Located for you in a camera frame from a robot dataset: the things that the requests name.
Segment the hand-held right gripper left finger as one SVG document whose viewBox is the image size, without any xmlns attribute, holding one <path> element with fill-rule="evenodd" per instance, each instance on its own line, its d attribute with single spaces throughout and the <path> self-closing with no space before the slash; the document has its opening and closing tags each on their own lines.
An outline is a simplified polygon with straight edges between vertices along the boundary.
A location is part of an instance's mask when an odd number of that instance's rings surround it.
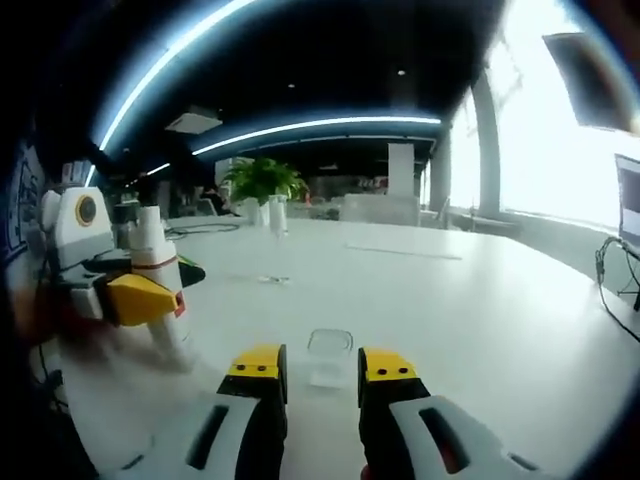
<svg viewBox="0 0 640 480">
<path fill-rule="evenodd" d="M 159 430 L 151 448 L 104 479 L 278 479 L 287 423 L 284 344 L 236 357 L 213 395 Z"/>
</svg>

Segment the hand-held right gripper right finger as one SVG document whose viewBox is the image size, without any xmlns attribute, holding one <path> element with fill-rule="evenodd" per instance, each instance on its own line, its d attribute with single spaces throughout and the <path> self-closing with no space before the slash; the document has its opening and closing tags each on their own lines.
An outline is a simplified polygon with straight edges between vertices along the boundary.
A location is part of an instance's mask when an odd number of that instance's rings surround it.
<svg viewBox="0 0 640 480">
<path fill-rule="evenodd" d="M 359 436 L 374 479 L 543 479 L 485 424 L 388 350 L 358 350 Z"/>
</svg>

